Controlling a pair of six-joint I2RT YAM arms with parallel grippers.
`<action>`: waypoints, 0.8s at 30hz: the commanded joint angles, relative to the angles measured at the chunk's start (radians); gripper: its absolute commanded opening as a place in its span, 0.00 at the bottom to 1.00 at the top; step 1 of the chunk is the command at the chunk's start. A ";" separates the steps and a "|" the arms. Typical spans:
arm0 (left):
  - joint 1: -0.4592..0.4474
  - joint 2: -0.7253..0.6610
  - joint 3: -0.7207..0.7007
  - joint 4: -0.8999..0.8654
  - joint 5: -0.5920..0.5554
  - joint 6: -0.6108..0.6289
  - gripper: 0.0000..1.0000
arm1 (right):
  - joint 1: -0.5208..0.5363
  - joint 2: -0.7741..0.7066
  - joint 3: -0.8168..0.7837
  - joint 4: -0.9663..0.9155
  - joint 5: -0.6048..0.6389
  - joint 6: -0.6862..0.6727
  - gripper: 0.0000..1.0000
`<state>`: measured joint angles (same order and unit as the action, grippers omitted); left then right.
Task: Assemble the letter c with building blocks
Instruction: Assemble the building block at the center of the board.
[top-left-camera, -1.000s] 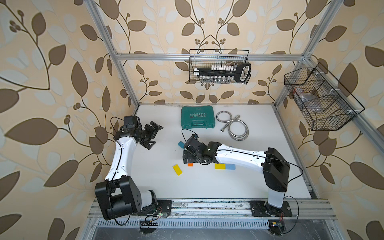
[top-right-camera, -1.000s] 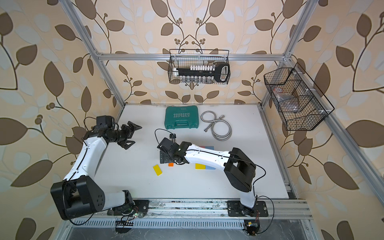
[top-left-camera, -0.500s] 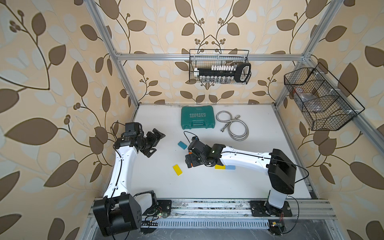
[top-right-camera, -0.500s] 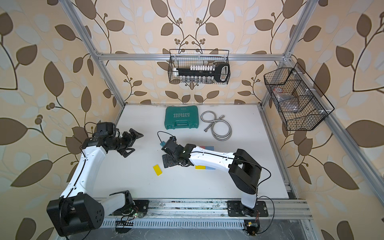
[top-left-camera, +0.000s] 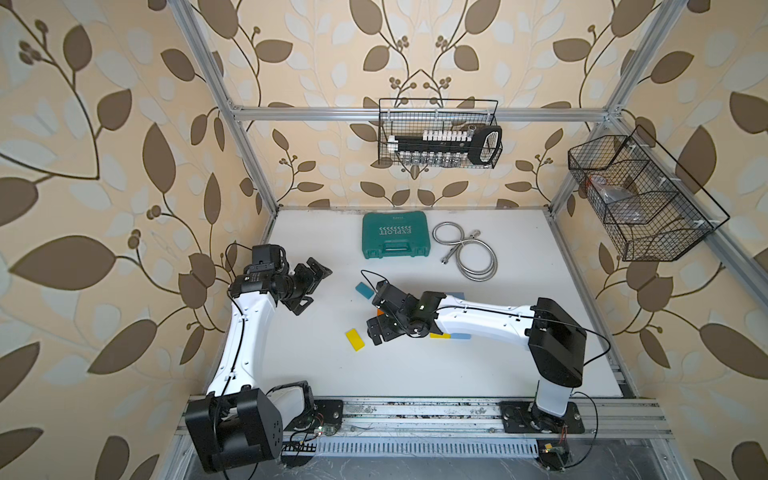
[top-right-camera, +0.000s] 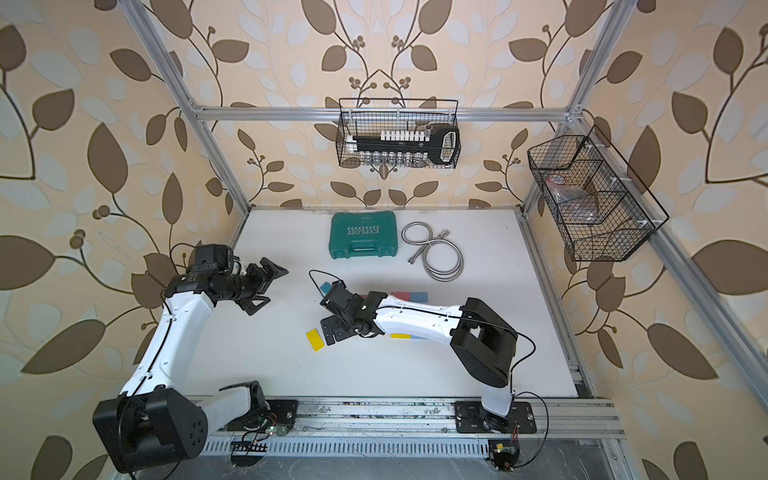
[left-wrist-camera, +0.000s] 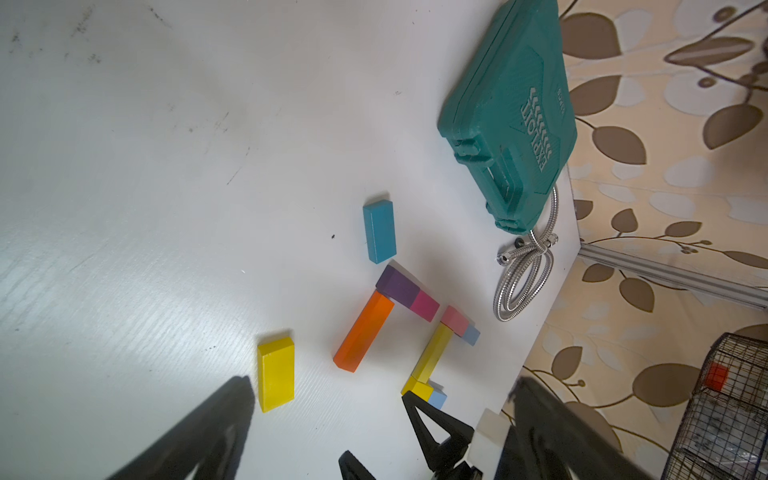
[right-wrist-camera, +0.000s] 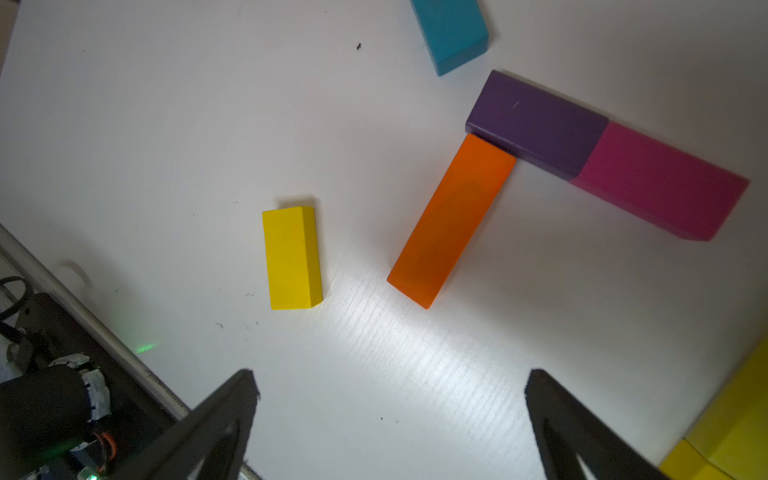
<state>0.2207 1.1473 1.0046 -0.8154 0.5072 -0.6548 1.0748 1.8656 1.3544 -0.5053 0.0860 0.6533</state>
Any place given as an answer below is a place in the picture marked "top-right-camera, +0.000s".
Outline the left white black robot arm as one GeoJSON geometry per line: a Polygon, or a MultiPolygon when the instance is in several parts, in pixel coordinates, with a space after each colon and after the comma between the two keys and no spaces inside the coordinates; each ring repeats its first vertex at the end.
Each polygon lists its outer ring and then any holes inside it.
{"type": "Polygon", "coordinates": [[[256,380],[225,386],[202,400],[182,390],[215,306],[230,301],[253,315],[269,303],[270,284],[288,273],[267,258],[240,273],[235,263],[230,256],[203,255],[171,279],[161,295],[161,320],[133,375],[116,398],[97,405],[92,423],[118,472],[133,477],[194,459],[210,433],[238,419],[253,430],[275,425],[256,380]]]}

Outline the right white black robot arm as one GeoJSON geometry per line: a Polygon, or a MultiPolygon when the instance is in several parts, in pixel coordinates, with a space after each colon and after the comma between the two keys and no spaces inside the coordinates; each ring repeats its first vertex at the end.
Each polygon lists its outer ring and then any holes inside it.
{"type": "Polygon", "coordinates": [[[450,347],[481,384],[482,408],[499,418],[510,414],[519,332],[484,301],[469,297],[462,305],[435,306],[377,291],[362,296],[335,282],[320,305],[347,337],[409,335],[450,347]]]}

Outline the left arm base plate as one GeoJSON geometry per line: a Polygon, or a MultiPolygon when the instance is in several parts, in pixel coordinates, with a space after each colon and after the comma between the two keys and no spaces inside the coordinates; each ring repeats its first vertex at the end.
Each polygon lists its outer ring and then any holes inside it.
{"type": "Polygon", "coordinates": [[[284,436],[294,428],[298,418],[297,399],[268,398],[267,406],[251,410],[244,416],[230,421],[222,431],[274,433],[284,436]]]}

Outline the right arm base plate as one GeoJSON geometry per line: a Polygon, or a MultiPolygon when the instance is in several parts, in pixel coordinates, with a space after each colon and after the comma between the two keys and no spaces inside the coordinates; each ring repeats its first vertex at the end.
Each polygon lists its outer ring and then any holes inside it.
{"type": "Polygon", "coordinates": [[[506,417],[486,411],[479,401],[453,403],[456,430],[461,434],[534,434],[535,417],[529,402],[515,402],[506,417]]]}

